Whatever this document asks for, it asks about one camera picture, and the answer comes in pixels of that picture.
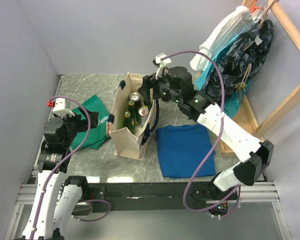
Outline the green glass bottle front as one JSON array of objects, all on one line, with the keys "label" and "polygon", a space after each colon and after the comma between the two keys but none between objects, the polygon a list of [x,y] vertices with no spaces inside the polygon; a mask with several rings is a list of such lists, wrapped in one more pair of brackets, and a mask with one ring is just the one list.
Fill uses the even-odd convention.
[{"label": "green glass bottle front", "polygon": [[135,121],[128,110],[124,112],[123,127],[128,128],[132,134],[135,132]]}]

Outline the beige canvas tote bag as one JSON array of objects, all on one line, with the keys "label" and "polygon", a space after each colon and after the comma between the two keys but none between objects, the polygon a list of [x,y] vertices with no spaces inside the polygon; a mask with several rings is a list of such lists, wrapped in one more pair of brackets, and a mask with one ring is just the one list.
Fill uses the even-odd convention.
[{"label": "beige canvas tote bag", "polygon": [[140,96],[141,105],[139,108],[146,107],[149,110],[148,118],[143,127],[140,127],[140,120],[135,121],[134,133],[131,133],[127,127],[123,127],[124,113],[128,111],[128,101],[130,93],[137,92],[142,86],[143,76],[141,74],[127,73],[126,77],[120,81],[119,87],[114,99],[111,114],[108,117],[107,133],[112,138],[115,145],[116,156],[143,160],[148,145],[150,134],[156,128],[159,121],[158,102],[152,99],[152,103],[147,103]]}]

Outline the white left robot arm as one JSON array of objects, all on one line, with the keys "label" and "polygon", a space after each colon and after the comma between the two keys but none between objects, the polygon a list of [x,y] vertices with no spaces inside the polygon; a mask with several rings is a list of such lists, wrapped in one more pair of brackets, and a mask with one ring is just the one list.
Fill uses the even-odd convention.
[{"label": "white left robot arm", "polygon": [[62,240],[65,227],[80,201],[92,199],[85,176],[67,176],[70,148],[80,132],[98,126],[97,111],[54,114],[45,122],[38,158],[37,188],[22,240]]}]

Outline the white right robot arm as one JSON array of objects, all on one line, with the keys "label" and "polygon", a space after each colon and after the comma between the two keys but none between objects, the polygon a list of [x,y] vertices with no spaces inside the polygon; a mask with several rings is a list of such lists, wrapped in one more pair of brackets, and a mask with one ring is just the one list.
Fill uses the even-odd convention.
[{"label": "white right robot arm", "polygon": [[146,75],[137,90],[144,100],[175,102],[180,111],[206,127],[228,145],[239,163],[222,171],[211,181],[210,196],[221,199],[230,188],[239,184],[252,186],[270,165],[274,145],[261,141],[245,131],[225,113],[208,95],[194,89],[192,75],[183,66],[172,67],[160,77]]}]

